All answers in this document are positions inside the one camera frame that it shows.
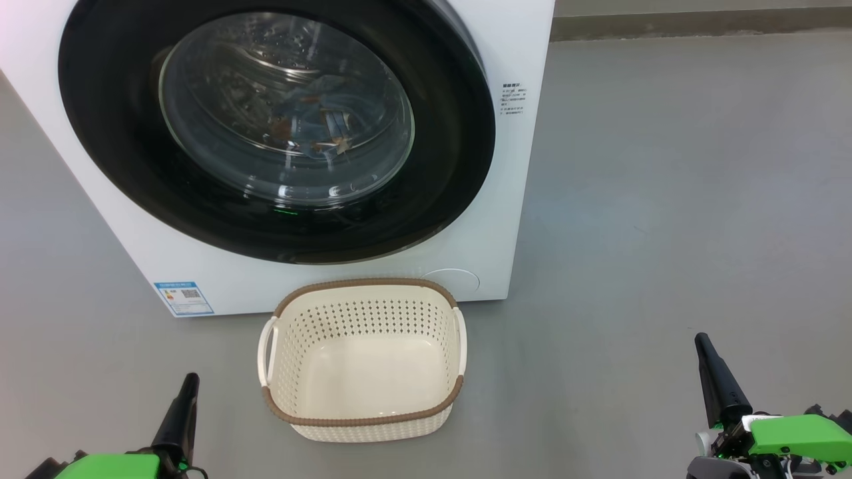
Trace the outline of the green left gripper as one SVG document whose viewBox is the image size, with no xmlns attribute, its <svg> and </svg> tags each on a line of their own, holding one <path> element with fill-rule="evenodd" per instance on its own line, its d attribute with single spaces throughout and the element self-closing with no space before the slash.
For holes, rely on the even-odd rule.
<svg viewBox="0 0 852 479">
<path fill-rule="evenodd" d="M 188 373 L 153 437 L 153 452 L 80 454 L 53 479 L 191 479 L 200 376 Z"/>
</svg>

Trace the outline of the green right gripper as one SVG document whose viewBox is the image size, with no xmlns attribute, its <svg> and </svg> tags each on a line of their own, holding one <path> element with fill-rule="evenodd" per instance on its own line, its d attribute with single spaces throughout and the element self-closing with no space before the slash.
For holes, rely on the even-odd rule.
<svg viewBox="0 0 852 479">
<path fill-rule="evenodd" d="M 852 470 L 852 413 L 752 414 L 706 333 L 694 337 L 707 424 L 688 479 L 836 479 Z"/>
</svg>

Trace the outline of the round black glass washer door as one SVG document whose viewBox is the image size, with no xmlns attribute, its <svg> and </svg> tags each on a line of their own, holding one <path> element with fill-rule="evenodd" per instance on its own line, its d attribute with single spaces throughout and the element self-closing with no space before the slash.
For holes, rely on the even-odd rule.
<svg viewBox="0 0 852 479">
<path fill-rule="evenodd" d="M 159 221 L 277 263 L 357 263 L 477 197 L 496 113 L 447 0 L 79 0 L 70 124 Z"/>
</svg>

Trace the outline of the blue cartoon print clothing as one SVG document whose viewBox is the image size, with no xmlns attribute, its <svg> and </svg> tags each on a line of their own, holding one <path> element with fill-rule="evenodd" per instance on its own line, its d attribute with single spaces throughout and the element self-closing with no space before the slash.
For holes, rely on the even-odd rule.
<svg viewBox="0 0 852 479">
<path fill-rule="evenodd" d="M 370 140 L 387 118 L 381 95 L 350 76 L 323 74 L 270 95 L 262 142 L 316 160 Z"/>
</svg>

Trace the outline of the cream perforated laundry basket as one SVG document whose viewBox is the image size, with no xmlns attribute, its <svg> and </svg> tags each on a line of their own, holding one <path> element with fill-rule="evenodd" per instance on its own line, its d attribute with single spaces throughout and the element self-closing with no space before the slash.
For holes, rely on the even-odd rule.
<svg viewBox="0 0 852 479">
<path fill-rule="evenodd" d="M 258 341 L 270 411 L 314 442 L 395 442 L 441 428 L 463 388 L 465 316 L 425 279 L 313 284 L 283 298 Z"/>
</svg>

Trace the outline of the white front-load washing machine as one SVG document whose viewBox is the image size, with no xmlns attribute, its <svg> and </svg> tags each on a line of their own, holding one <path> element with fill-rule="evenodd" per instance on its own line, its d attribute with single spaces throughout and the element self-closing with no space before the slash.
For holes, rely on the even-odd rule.
<svg viewBox="0 0 852 479">
<path fill-rule="evenodd" d="M 193 281 L 215 315 L 265 313 L 301 286 L 361 278 L 430 280 L 460 302 L 508 297 L 556 0 L 447 0 L 475 41 L 493 97 L 496 140 L 486 182 L 435 236 L 339 264 L 232 253 L 164 224 L 119 191 L 77 139 L 60 92 L 61 36 L 77 2 L 0 0 L 0 70 L 153 290 L 156 282 Z"/>
</svg>

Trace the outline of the blue energy label sticker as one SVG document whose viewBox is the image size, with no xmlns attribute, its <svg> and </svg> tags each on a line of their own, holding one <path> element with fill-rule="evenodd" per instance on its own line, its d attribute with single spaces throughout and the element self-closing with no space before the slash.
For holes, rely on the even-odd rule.
<svg viewBox="0 0 852 479">
<path fill-rule="evenodd" d="M 213 307 L 193 281 L 156 282 L 153 287 L 174 317 L 215 315 Z"/>
</svg>

